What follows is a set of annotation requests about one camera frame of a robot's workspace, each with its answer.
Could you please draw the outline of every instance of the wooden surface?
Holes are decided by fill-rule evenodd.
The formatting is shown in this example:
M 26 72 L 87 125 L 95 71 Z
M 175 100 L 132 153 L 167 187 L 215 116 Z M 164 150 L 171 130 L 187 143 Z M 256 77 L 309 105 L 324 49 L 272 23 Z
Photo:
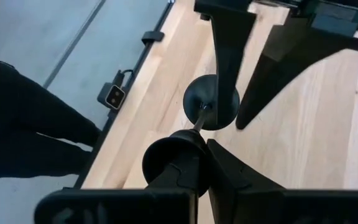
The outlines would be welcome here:
M 196 77 L 215 71 L 211 25 L 199 20 L 193 4 L 176 1 L 165 38 L 152 47 L 83 188 L 145 187 L 140 163 L 147 146 L 192 127 L 183 93 Z M 250 11 L 258 17 L 237 82 L 241 96 L 271 27 L 288 13 L 256 4 Z M 202 135 L 287 188 L 358 189 L 358 52 L 343 50 L 307 69 L 244 131 L 231 124 Z M 205 223 L 207 197 L 200 202 Z

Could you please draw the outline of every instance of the metal rod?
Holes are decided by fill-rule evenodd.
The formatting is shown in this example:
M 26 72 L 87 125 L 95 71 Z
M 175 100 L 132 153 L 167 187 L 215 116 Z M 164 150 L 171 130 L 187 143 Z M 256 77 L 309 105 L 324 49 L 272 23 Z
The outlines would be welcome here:
M 211 111 L 211 107 L 210 105 L 205 105 L 203 107 L 203 110 L 200 112 L 200 116 L 198 117 L 198 120 L 197 122 L 195 123 L 194 125 L 194 130 L 200 132 L 201 129 L 203 128 L 204 126 L 204 123 L 206 121 L 206 117 L 207 117 L 207 114 Z

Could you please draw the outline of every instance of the person's leg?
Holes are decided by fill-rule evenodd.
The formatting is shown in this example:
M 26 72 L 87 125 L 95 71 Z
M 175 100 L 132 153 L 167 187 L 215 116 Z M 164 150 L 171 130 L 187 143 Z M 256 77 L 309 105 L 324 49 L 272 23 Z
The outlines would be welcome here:
M 90 152 L 28 131 L 13 131 L 0 139 L 0 178 L 79 174 Z
M 95 145 L 100 130 L 90 120 L 15 68 L 0 62 L 0 73 L 2 77 L 9 76 L 6 91 L 17 97 L 16 125 L 19 128 Z

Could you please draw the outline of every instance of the light wood floor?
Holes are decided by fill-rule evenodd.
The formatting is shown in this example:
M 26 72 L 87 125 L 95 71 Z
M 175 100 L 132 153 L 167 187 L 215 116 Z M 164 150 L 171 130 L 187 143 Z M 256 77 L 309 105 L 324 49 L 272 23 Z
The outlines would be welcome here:
M 147 147 L 192 127 L 183 93 L 196 77 L 215 71 L 211 25 L 199 20 L 193 4 L 175 3 L 165 38 L 150 51 L 83 188 L 145 187 L 140 163 Z M 271 27 L 288 13 L 256 4 L 250 10 L 258 18 L 237 82 L 241 96 Z M 358 52 L 343 50 L 307 69 L 244 131 L 231 124 L 202 135 L 287 188 L 358 189 Z M 211 221 L 207 198 L 200 202 L 205 223 Z

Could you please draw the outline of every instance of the black disc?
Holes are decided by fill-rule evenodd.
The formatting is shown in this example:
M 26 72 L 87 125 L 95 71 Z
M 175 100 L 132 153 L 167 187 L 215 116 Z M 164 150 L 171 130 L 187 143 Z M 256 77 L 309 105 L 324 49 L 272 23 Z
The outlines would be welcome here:
M 223 116 L 220 123 L 216 122 L 216 99 L 217 75 L 203 75 L 198 77 L 187 87 L 183 97 L 183 108 L 187 118 L 195 124 L 204 105 L 210 105 L 211 112 L 207 115 L 203 129 L 215 131 L 231 124 L 237 116 L 240 105 L 240 96 L 234 91 L 230 113 L 220 114 Z

